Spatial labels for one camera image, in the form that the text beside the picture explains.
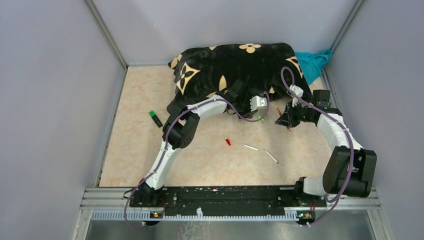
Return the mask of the red orange pen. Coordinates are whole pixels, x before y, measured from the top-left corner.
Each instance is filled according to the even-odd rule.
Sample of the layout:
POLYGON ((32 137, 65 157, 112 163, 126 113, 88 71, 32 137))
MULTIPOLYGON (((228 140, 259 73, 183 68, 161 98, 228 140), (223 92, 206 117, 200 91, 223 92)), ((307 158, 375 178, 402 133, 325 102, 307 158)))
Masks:
MULTIPOLYGON (((279 117, 287 117, 287 118, 289 119, 289 116, 288 116, 288 114, 287 114, 286 112, 282 112, 278 106, 275 106, 275 108, 276 108, 276 110, 277 110, 277 113, 278 113, 279 117)), ((291 122, 290 122, 290 128, 286 128, 286 129, 287 129, 289 132, 291 131, 291 122)))

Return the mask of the clear highlighter with green cap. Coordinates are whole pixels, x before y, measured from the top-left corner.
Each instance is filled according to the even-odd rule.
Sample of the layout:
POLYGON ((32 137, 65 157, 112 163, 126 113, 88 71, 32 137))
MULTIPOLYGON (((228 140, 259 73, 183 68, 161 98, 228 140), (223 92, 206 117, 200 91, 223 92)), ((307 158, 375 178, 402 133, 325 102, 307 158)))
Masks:
POLYGON ((262 116, 262 115, 258 115, 258 116, 257 116, 257 119, 258 119, 261 123, 264 123, 264 122, 266 121, 265 117, 264 117, 264 116, 262 116))

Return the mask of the white marker with red tip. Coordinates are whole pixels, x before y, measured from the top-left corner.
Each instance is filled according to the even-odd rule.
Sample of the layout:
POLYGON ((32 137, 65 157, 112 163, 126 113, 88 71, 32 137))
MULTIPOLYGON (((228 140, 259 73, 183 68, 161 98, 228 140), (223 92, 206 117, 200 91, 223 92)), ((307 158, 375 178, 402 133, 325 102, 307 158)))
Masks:
POLYGON ((276 164, 279 163, 279 161, 266 149, 263 150, 276 164))

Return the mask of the white pen with red cap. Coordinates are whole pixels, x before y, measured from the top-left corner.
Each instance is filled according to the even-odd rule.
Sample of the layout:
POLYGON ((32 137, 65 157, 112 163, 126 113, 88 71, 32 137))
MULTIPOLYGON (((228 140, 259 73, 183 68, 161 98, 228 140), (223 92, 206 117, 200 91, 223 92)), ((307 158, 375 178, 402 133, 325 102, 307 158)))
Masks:
POLYGON ((225 142, 227 143, 228 146, 231 146, 232 145, 231 144, 231 141, 228 138, 225 138, 224 140, 225 140, 225 142))

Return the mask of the white pen with green tip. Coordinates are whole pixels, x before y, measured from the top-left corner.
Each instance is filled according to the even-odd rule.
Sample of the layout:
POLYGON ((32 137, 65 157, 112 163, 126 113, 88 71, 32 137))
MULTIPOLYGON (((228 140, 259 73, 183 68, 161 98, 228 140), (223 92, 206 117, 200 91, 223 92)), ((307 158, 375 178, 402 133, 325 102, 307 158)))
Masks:
POLYGON ((244 143, 242 143, 241 145, 242 145, 243 147, 246 147, 246 148, 249 148, 249 149, 252 149, 252 150, 255 150, 255 151, 259 151, 259 150, 260 150, 259 148, 254 147, 254 146, 250 146, 250 145, 248 145, 248 144, 244 144, 244 143))

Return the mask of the black marker with green tip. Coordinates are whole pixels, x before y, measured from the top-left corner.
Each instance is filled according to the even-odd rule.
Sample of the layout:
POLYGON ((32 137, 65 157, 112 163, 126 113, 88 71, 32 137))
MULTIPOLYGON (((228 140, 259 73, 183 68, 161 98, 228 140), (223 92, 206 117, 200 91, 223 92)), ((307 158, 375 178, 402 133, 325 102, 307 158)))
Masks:
POLYGON ((149 116, 151 117, 151 119, 153 120, 153 122, 156 124, 156 126, 158 128, 162 128, 163 127, 162 121, 159 119, 159 117, 157 116, 157 114, 153 110, 151 110, 149 112, 149 116))

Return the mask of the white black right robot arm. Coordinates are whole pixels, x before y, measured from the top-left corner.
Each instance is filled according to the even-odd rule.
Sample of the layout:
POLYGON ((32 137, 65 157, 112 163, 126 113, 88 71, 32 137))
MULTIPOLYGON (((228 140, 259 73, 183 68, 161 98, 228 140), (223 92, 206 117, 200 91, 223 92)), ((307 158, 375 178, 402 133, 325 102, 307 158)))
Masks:
POLYGON ((332 107, 328 90, 314 90, 311 103, 294 106, 290 101, 275 124, 291 129, 301 122, 314 123, 322 131, 332 154, 318 177, 302 177, 302 187, 293 192, 299 206, 307 206, 315 196, 341 194, 366 198, 372 190, 377 154, 363 148, 344 123, 339 109, 332 107))

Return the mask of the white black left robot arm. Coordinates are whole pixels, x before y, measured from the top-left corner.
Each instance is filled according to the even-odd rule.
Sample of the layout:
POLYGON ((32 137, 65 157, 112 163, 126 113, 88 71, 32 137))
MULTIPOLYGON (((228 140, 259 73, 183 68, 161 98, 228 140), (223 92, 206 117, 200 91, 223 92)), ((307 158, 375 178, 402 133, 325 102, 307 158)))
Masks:
POLYGON ((239 119, 253 123, 252 115, 260 108, 268 110, 269 103, 268 92, 259 92, 238 80, 227 91, 218 91, 205 100, 173 106, 162 127, 163 135, 158 155, 148 174, 131 190, 128 199, 139 192, 141 200, 149 207, 160 202, 159 189, 164 187, 167 175, 179 153, 193 141, 202 120, 231 109, 239 119))

